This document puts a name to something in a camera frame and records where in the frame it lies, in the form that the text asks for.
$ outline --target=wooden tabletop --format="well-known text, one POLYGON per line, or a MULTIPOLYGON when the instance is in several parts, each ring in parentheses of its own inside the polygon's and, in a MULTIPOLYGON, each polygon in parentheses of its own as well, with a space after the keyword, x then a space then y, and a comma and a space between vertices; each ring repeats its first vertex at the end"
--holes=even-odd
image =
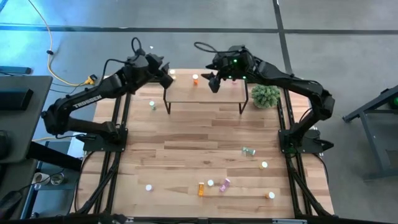
MULTIPOLYGON (((239 115, 237 105, 179 103, 169 115, 162 97, 159 84, 148 84, 132 98, 113 213, 129 217, 294 217, 286 163, 277 138, 276 108, 260 110, 249 99, 239 115), (151 100, 156 103, 155 111, 149 106, 151 100), (242 147, 251 147, 256 154, 245 156, 242 147), (266 169, 259 168, 262 161, 268 163, 266 169), (231 184, 221 193, 219 187, 225 178, 231 184), (215 186, 206 185, 204 197, 199 197, 198 183, 209 179, 215 186), (153 191, 146 191, 147 184, 153 191), (266 199, 268 192, 274 192, 275 199, 266 199)), ((290 97, 298 121, 308 108, 308 100, 295 93, 290 97)), ((110 121, 113 106, 114 100, 99 101, 94 121, 110 121)), ((98 185, 103 157, 103 152, 94 153, 83 169, 79 208, 98 185)), ((333 213, 322 163, 311 154, 303 154, 303 164, 308 187, 333 213)), ((304 211, 300 190, 298 197, 304 211)))
POLYGON ((246 92, 243 80, 221 81, 218 93, 213 93, 208 85, 209 80, 200 74, 217 74, 217 71, 207 69, 176 69, 173 84, 166 90, 166 101, 169 103, 244 103, 246 92), (199 76, 198 84, 193 84, 192 75, 199 76))

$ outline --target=potted plant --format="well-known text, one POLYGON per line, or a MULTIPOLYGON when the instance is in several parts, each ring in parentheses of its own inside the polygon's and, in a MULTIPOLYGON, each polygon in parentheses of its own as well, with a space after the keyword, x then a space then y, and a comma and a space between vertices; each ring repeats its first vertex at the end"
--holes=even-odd
POLYGON ((276 86, 257 85, 251 90, 251 97, 258 108, 271 108, 278 104, 280 92, 276 86))

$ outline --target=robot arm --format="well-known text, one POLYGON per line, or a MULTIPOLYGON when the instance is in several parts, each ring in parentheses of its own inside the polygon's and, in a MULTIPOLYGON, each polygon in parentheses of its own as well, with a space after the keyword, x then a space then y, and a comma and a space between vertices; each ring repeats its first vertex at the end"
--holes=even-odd
MULTIPOLYGON (((198 44, 206 45, 196 42, 195 46, 201 50, 203 49, 198 47, 198 44)), ((232 46, 225 52, 213 52, 216 53, 213 63, 206 68, 217 70, 218 73, 202 74, 202 76, 209 79, 209 87, 214 93, 220 88, 221 80, 230 78, 246 79, 260 85, 276 85, 308 97, 312 105, 311 112, 283 133, 284 139, 281 143, 284 145, 282 149, 286 149, 286 152, 292 152, 288 150, 290 148, 300 148, 305 133, 319 120, 331 117, 335 100, 318 82, 302 80, 283 73, 275 65, 253 56, 244 45, 232 46)), ((333 144, 327 141, 319 140, 318 144, 322 145, 323 151, 333 147, 333 144)))
POLYGON ((60 98, 47 111, 42 112, 47 132, 58 135, 67 131, 78 131, 98 134, 109 142, 118 141, 118 130, 113 122, 99 124, 83 121, 71 118, 70 113, 104 98, 117 98, 126 93, 135 94, 140 87, 155 77, 159 78, 164 88, 168 88, 173 79, 167 74, 168 63, 159 69, 163 63, 163 57, 154 54, 146 55, 143 50, 137 52, 135 57, 127 59, 123 68, 102 80, 98 86, 60 98))

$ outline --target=gray floor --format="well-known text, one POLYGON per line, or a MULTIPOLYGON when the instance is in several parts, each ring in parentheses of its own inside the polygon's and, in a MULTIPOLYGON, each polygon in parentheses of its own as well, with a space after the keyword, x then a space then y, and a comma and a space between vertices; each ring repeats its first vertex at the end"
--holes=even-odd
MULTIPOLYGON (((154 28, 276 29, 272 0, 35 0, 50 25, 154 28)), ((398 1, 394 0, 279 0, 285 29, 398 29, 398 1)), ((0 12, 4 24, 42 25, 25 0, 9 0, 0 12)), ((0 65, 29 66, 34 75, 48 75, 47 32, 0 30, 0 65)), ((173 68, 202 68, 211 54, 198 51, 194 41, 226 50, 246 44, 253 54, 284 69, 278 34, 171 32, 54 32, 57 55, 53 69, 80 83, 100 75, 107 58, 131 56, 130 41, 137 36, 148 52, 165 56, 173 68)), ((334 116, 319 122, 322 138, 335 143, 325 153, 335 213, 345 218, 397 222, 398 178, 364 182, 376 171, 359 120, 345 124, 341 116, 397 85, 397 35, 287 34, 286 44, 294 73, 320 82, 336 99, 334 116)), ((118 65, 109 66, 109 70, 118 65)), ((52 87, 66 91, 68 88, 52 87)), ((51 92, 47 107, 61 93, 51 92)), ((91 119, 94 106, 76 111, 91 119)), ((48 136, 42 121, 35 138, 48 136)))

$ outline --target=gray table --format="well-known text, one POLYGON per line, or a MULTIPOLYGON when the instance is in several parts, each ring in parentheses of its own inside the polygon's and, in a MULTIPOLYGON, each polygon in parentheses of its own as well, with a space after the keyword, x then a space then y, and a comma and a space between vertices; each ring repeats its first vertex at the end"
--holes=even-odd
MULTIPOLYGON (((51 82, 50 76, 0 77, 0 90, 30 88, 33 91, 25 111, 0 111, 0 130, 7 131, 11 138, 9 155, 0 160, 0 198, 32 182, 37 170, 36 159, 80 171, 81 160, 32 142, 51 82)), ((21 217, 28 193, 29 187, 23 190, 22 200, 11 219, 21 217)))
POLYGON ((9 155, 0 159, 0 164, 20 162, 26 158, 51 82, 51 76, 0 77, 0 90, 33 90, 32 99, 25 111, 0 111, 0 130, 7 131, 12 145, 9 155))

